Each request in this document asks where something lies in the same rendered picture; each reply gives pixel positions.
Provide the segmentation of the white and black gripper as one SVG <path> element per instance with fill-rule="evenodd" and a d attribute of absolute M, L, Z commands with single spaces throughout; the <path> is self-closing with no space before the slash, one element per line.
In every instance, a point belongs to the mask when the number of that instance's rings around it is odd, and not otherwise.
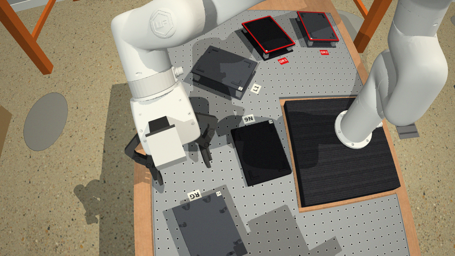
<path fill-rule="evenodd" d="M 209 161 L 212 160 L 212 157 L 209 143 L 215 134 L 218 119 L 213 115 L 194 112 L 180 81 L 158 94 L 144 98 L 132 97 L 130 106 L 138 133 L 125 147 L 124 153 L 135 162 L 148 168 L 154 181 L 158 180 L 160 185 L 164 184 L 160 171 L 155 167 L 145 134 L 150 133 L 149 121 L 164 116 L 167 117 L 170 126 L 175 124 L 181 144 L 185 145 L 195 141 L 199 146 L 206 167 L 211 167 Z M 203 135 L 200 133 L 198 122 L 208 124 Z M 142 144 L 146 155 L 135 151 L 139 143 Z"/>

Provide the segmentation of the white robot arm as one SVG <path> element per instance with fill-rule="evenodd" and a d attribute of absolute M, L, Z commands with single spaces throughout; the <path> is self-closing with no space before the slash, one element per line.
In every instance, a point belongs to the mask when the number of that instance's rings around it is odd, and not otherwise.
<path fill-rule="evenodd" d="M 184 45 L 266 0 L 153 0 L 116 16 L 112 34 L 133 98 L 158 94 L 177 81 L 182 67 L 167 48 Z M 368 79 L 334 124 L 347 147 L 360 149 L 386 118 L 395 126 L 416 122 L 448 77 L 437 30 L 453 0 L 398 0 L 389 49 L 374 60 Z M 155 49 L 155 50 L 154 50 Z M 146 139 L 157 170 L 187 161 L 175 124 L 149 121 Z"/>

